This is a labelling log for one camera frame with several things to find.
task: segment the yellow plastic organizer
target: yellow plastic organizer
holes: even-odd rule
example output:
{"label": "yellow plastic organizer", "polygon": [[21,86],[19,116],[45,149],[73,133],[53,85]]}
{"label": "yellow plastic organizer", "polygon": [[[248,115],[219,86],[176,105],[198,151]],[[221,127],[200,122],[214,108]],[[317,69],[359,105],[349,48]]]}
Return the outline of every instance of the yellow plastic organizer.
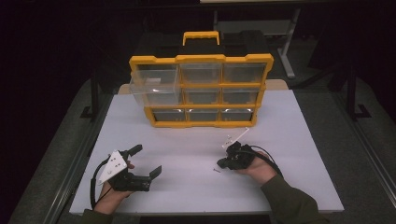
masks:
{"label": "yellow plastic organizer", "polygon": [[130,90],[154,127],[250,127],[273,62],[258,31],[145,34]]}

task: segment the black bracket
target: black bracket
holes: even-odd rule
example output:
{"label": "black bracket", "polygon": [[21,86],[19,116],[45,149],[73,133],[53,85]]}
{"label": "black bracket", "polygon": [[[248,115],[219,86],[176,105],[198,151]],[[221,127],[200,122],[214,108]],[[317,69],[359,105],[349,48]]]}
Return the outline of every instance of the black bracket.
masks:
{"label": "black bracket", "polygon": [[91,74],[91,104],[92,106],[85,106],[81,115],[82,119],[96,119],[99,111],[99,93],[98,93],[98,82],[96,80],[96,71]]}

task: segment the dark background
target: dark background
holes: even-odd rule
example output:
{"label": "dark background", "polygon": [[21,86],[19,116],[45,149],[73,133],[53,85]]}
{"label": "dark background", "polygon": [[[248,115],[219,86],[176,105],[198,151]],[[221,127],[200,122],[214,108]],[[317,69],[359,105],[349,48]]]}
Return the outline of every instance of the dark background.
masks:
{"label": "dark background", "polygon": [[[95,6],[101,1],[79,2]],[[93,71],[102,89],[113,92],[129,81],[128,60],[143,32],[212,29],[212,12],[207,10],[98,15],[77,10],[74,4],[46,0],[0,3],[1,223],[8,221],[67,108]],[[263,15],[259,9],[228,11],[223,17],[258,19]],[[396,34],[391,16],[395,13],[387,2],[303,7],[294,36],[312,35],[319,40],[311,63],[316,68],[347,56],[394,120]],[[276,15],[290,16],[288,11]]]}

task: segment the metal stand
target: metal stand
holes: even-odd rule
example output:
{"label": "metal stand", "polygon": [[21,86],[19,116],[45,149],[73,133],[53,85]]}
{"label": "metal stand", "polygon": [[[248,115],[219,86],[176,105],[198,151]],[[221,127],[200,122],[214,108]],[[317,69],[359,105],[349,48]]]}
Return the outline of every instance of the metal stand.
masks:
{"label": "metal stand", "polygon": [[295,75],[294,75],[293,69],[291,68],[287,53],[288,53],[291,39],[293,38],[294,29],[296,27],[297,20],[300,15],[300,11],[301,10],[299,8],[294,10],[294,14],[293,14],[293,17],[292,17],[290,25],[289,25],[288,33],[286,35],[286,37],[287,37],[286,43],[283,46],[283,48],[277,49],[277,52],[279,53],[279,56],[280,56],[280,61],[282,62],[283,67],[285,68],[286,75],[288,76],[288,78],[295,78]]}
{"label": "metal stand", "polygon": [[99,111],[99,93],[98,93],[98,82],[96,80],[96,71],[92,72],[91,75],[91,103],[92,106],[85,106],[81,113],[82,119],[92,119],[95,120]]}

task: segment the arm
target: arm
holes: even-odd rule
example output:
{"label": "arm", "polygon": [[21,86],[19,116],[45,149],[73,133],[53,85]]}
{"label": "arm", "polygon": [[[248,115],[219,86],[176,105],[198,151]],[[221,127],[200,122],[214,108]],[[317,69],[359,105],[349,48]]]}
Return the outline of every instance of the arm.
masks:
{"label": "arm", "polygon": [[292,188],[265,161],[256,157],[247,169],[237,172],[250,175],[262,185],[262,192],[265,194],[276,219],[282,223],[329,223],[318,212],[317,202],[312,197],[299,189]]}
{"label": "arm", "polygon": [[[131,163],[127,162],[127,164],[129,169],[134,168]],[[105,182],[96,206],[93,210],[84,210],[81,224],[110,224],[113,221],[112,214],[120,206],[122,200],[132,193],[132,191],[116,191],[108,182]]]}

